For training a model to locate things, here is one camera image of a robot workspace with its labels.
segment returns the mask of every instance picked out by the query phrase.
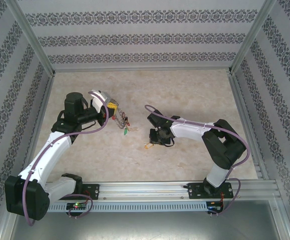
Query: floor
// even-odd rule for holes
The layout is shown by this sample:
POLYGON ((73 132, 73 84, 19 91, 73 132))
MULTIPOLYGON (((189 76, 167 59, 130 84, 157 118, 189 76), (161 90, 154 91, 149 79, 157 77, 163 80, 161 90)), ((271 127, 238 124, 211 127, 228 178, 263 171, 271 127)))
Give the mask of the floor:
MULTIPOLYGON (((225 70, 57 73, 35 155, 64 109, 66 94, 80 92, 90 102, 90 90, 107 92, 118 102, 129 118, 130 131, 124 135, 110 119, 102 131, 78 136, 53 169, 49 182, 63 173, 79 175, 85 182, 203 180, 213 164, 203 142, 176 138, 170 148, 144 148, 152 128, 145 104, 166 116, 178 115, 191 121, 225 119, 245 138, 225 70)), ((231 176, 256 179, 252 159, 231 176)))

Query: enclosure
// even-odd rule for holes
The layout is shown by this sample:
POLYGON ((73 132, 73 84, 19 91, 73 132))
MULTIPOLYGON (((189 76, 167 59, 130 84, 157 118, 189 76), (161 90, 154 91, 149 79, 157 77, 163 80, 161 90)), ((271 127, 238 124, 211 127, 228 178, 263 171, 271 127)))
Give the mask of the enclosure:
POLYGON ((290 239, 290 0, 0 0, 0 239, 41 238, 290 239), (78 220, 59 200, 29 227, 7 212, 5 181, 41 150, 66 95, 91 90, 130 126, 78 136, 48 181, 79 175, 98 199, 78 220), (212 168, 202 141, 145 148, 147 104, 224 119, 247 141, 224 215, 183 187, 212 168))

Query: damask pattern wall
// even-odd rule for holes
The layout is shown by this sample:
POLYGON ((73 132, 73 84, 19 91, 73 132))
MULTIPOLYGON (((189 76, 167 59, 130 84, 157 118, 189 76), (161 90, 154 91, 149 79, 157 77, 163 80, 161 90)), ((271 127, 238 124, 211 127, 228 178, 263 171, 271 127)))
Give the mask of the damask pattern wall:
POLYGON ((290 0, 275 3, 236 78, 290 219, 290 0))
POLYGON ((229 67, 264 0, 20 0, 56 70, 229 67))
POLYGON ((4 182, 24 166, 50 76, 0 0, 0 220, 4 182))

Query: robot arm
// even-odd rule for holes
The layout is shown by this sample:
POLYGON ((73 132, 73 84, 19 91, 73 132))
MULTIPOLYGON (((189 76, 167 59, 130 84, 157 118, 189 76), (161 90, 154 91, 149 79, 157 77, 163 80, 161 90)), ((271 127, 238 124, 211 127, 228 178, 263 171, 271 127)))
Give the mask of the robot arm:
MULTIPOLYGON (((105 92, 92 91, 94 94, 109 103, 110 97, 105 92)), ((114 109, 109 108, 109 116, 114 114, 114 109)), ((106 119, 105 107, 97 98, 91 100, 90 107, 83 95, 78 92, 67 94, 65 109, 58 115, 47 142, 35 159, 18 175, 9 176, 5 181, 7 210, 11 213, 24 215, 22 192, 24 182, 32 171, 26 191, 27 210, 30 218, 40 220, 53 202, 68 194, 82 194, 82 178, 73 174, 63 174, 60 179, 52 183, 46 183, 52 169, 62 154, 74 143, 77 135, 66 136, 59 139, 41 157, 34 170, 31 170, 38 156, 55 139, 64 134, 81 132, 82 125, 97 121, 103 125, 106 119)))
MULTIPOLYGON (((166 120, 154 114, 148 116, 147 119, 155 127, 155 129, 150 130, 150 143, 169 147, 171 146, 171 142, 174 143, 173 139, 179 137, 203 141, 214 161, 211 171, 204 180, 204 190, 211 197, 218 194, 230 168, 246 150, 245 145, 239 139, 226 132, 220 132, 204 126, 187 124, 186 120, 179 116, 172 116, 171 118, 185 121, 185 123, 166 120)), ((218 120, 215 123, 207 123, 206 125, 221 127, 236 133, 225 120, 218 120)))

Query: beige floor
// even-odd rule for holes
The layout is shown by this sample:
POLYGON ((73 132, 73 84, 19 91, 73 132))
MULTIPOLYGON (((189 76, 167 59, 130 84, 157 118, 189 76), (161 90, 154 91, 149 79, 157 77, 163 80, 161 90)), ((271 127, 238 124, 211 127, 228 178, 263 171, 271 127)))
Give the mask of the beige floor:
MULTIPOLYGON (((180 138, 174 147, 144 148, 152 127, 145 104, 166 116, 180 115, 197 122, 222 118, 244 137, 225 70, 57 73, 35 154, 63 110, 66 94, 80 92, 89 102, 90 90, 105 91, 115 99, 129 117, 132 131, 123 135, 110 119, 102 131, 78 136, 53 169, 50 182, 63 173, 80 175, 88 182, 204 179, 213 162, 203 142, 180 138)), ((256 179, 252 159, 231 176, 256 179)))

